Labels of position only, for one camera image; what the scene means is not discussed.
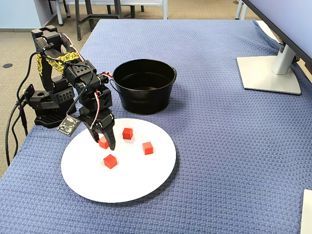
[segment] circuit board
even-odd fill
[[[58,131],[70,137],[79,126],[79,124],[80,120],[72,116],[68,116],[58,126]]]

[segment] yellow strap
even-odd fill
[[[42,63],[41,63],[40,54],[37,54],[37,68],[38,68],[39,74],[42,76]]]
[[[71,61],[71,60],[78,59],[78,58],[79,58],[79,55],[77,52],[71,52],[71,53],[67,53],[64,56],[57,57],[56,59],[61,60],[63,62],[67,62],[67,61]],[[48,58],[46,58],[46,60],[53,68],[57,69],[62,74],[64,73],[64,67],[62,66],[63,64],[61,62],[51,60]]]

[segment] monitor base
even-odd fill
[[[277,56],[238,57],[245,89],[300,95],[297,77],[289,68],[285,75],[272,72]]]

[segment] paper plate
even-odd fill
[[[131,140],[124,140],[124,128],[132,128]],[[88,129],[79,133],[67,146],[61,171],[67,185],[80,196],[98,202],[125,202],[145,196],[171,174],[176,162],[176,148],[170,136],[150,122],[115,119],[114,151],[100,148]],[[151,142],[154,153],[145,155],[142,144]],[[109,169],[103,159],[112,154],[117,165]]]

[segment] red cube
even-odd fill
[[[132,128],[125,128],[122,132],[122,137],[126,140],[131,140],[133,136],[133,130]]]
[[[105,136],[103,136],[100,140],[98,140],[98,144],[101,148],[107,149],[109,147],[109,144],[105,138]]]
[[[150,155],[154,152],[153,146],[150,142],[143,143],[143,152],[145,155]]]
[[[109,168],[112,169],[117,165],[117,160],[114,156],[108,155],[104,160],[104,164]]]

